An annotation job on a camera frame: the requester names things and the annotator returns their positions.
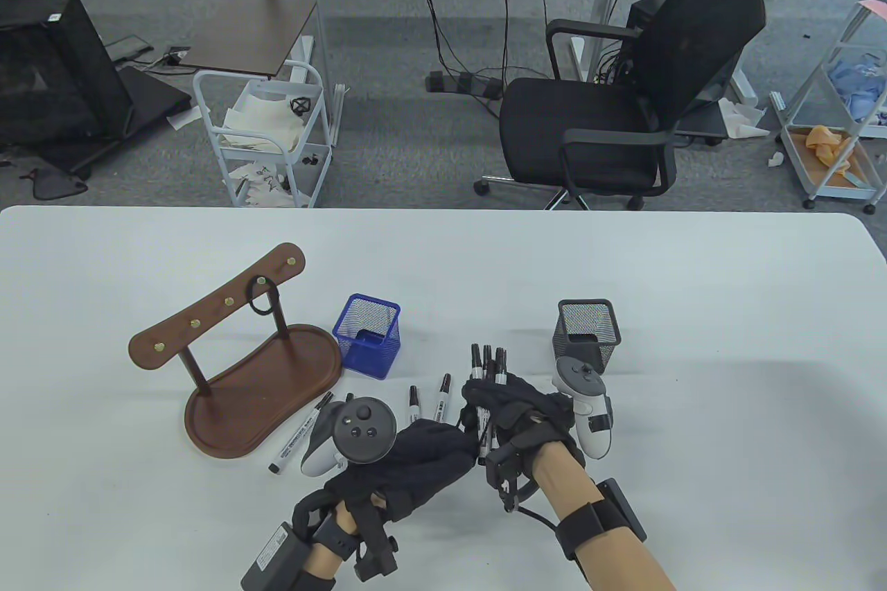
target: wooden coat rack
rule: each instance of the wooden coat rack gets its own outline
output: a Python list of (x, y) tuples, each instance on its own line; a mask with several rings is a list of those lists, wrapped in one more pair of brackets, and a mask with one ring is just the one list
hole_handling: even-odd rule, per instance
[[(342, 356), (332, 335), (311, 325), (286, 325), (278, 286), (304, 269), (304, 253), (285, 242), (221, 289), (130, 339), (130, 358), (142, 369), (158, 369), (175, 355), (182, 360), (197, 386), (184, 408), (184, 427), (207, 455), (246, 455), (342, 375)], [(270, 307), (260, 310), (254, 300), (265, 293)], [(275, 334), (206, 379), (189, 344), (244, 305), (272, 315)]]

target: battery pack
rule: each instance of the battery pack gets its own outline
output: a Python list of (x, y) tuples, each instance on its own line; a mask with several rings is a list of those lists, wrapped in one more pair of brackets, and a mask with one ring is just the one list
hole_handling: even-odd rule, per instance
[(240, 588), (243, 591), (289, 591), (310, 553), (311, 546), (295, 537), (284, 522), (249, 566), (240, 581)]

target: black glove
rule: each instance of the black glove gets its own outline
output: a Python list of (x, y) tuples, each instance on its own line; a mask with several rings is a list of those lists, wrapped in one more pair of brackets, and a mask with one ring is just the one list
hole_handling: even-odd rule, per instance
[(389, 454), (373, 464), (349, 464), (324, 485), (345, 505), (377, 494), (386, 502), (383, 522), (397, 522), (464, 476), (475, 463), (477, 436), (419, 419), (397, 434)]
[(573, 400), (561, 392), (542, 394), (520, 376), (507, 373), (507, 382), (500, 383), (473, 378), (462, 386), (462, 397), (468, 402), (460, 414), (465, 432), (476, 438), (477, 409), (490, 412), (490, 426), (498, 445), (513, 441), (523, 474), (532, 479), (533, 461), (539, 448), (550, 441), (562, 441), (570, 454), (583, 466), (585, 457), (570, 436), (574, 424)]

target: black mesh pencil cup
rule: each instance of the black mesh pencil cup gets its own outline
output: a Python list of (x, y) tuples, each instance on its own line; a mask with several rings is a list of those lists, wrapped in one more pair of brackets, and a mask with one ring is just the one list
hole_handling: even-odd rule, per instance
[(622, 341), (609, 300), (561, 300), (558, 313), (554, 359), (566, 355), (604, 373), (613, 348)]

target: black ring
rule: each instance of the black ring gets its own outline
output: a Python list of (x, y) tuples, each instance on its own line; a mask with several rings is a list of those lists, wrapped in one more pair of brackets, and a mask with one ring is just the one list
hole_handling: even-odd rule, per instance
[[(253, 289), (254, 289), (254, 287), (256, 287), (256, 284), (259, 283), (260, 279), (265, 280), (269, 286), (268, 300), (270, 301), (270, 303), (272, 305), (268, 309), (259, 309), (258, 307), (256, 307), (253, 304)], [(269, 277), (264, 277), (263, 275), (257, 274), (255, 277), (253, 277), (251, 280), (248, 281), (248, 283), (247, 283), (247, 303), (250, 306), (250, 308), (254, 312), (257, 313), (257, 315), (259, 315), (259, 316), (269, 315), (271, 312), (274, 311), (275, 307), (278, 305), (279, 302), (280, 302), (280, 293), (276, 289), (276, 284), (273, 283), (273, 281), (270, 280)]]

